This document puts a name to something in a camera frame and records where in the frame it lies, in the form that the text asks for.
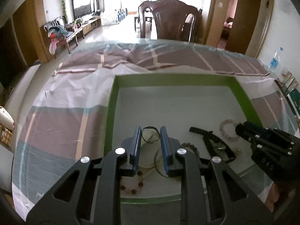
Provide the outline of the person's right hand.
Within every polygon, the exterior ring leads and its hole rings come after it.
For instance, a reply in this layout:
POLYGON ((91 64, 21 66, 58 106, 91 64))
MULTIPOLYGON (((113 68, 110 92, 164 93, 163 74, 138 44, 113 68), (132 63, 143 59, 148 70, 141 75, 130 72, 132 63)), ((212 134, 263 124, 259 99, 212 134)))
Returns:
POLYGON ((285 210, 286 207, 292 202, 296 195, 296 189, 290 191, 278 188, 275 183, 272 183, 271 189, 267 195, 265 205, 272 212, 276 213, 285 210))

